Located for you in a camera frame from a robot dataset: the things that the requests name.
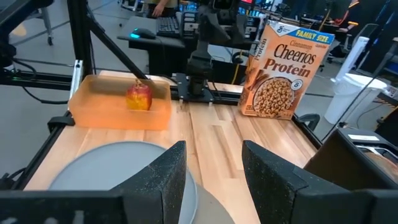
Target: gray plate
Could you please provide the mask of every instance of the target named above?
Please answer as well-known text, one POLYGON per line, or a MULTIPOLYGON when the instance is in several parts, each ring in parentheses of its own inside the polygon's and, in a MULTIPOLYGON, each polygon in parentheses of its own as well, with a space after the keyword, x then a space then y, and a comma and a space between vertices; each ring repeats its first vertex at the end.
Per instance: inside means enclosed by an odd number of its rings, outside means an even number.
MULTIPOLYGON (((110 190, 148 166, 164 151, 160 146, 141 141, 97 147, 69 163, 49 190, 110 190)), ((179 223, 192 223, 197 206, 197 186, 187 169, 179 223)))

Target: cereal box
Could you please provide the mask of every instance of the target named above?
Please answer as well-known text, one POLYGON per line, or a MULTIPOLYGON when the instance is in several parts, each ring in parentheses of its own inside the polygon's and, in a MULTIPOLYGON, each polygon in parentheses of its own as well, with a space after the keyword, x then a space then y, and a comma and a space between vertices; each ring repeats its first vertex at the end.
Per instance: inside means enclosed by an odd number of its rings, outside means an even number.
POLYGON ((290 119, 333 39, 332 34, 268 20, 247 63, 242 113, 290 119))

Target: translucent orange bin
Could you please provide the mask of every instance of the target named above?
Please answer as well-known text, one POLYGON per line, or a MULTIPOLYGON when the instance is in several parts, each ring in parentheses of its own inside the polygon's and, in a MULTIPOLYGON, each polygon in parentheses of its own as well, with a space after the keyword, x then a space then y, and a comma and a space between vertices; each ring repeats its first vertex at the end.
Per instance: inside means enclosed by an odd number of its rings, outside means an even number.
POLYGON ((149 111, 130 110, 126 91, 135 78, 88 75, 69 101, 77 126, 87 128, 164 130, 171 116, 170 85, 140 80, 152 89, 149 111))

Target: apple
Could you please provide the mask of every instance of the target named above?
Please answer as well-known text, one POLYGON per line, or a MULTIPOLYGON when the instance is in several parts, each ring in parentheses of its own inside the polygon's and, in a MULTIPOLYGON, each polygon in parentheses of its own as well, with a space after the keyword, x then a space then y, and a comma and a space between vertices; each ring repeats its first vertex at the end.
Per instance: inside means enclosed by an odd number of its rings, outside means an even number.
POLYGON ((152 104, 152 90, 137 80, 126 92, 126 103, 132 110, 149 110, 152 104))

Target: white trash can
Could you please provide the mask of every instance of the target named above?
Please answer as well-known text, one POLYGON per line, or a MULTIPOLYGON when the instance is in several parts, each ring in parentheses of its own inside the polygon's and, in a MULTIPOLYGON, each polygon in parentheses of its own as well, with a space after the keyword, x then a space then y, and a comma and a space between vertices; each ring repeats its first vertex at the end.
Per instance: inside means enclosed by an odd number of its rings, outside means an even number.
MULTIPOLYGON (((354 75, 347 73, 340 82, 335 83, 333 89, 335 96, 333 97, 324 117, 331 123, 335 124, 339 117, 347 110, 348 106, 355 99, 358 93, 372 80, 371 77, 363 75, 354 75)), ((377 95, 387 88, 387 84, 380 80, 373 80, 372 83, 364 90, 361 96, 353 103, 341 122, 354 124, 361 113, 369 106, 377 95)))

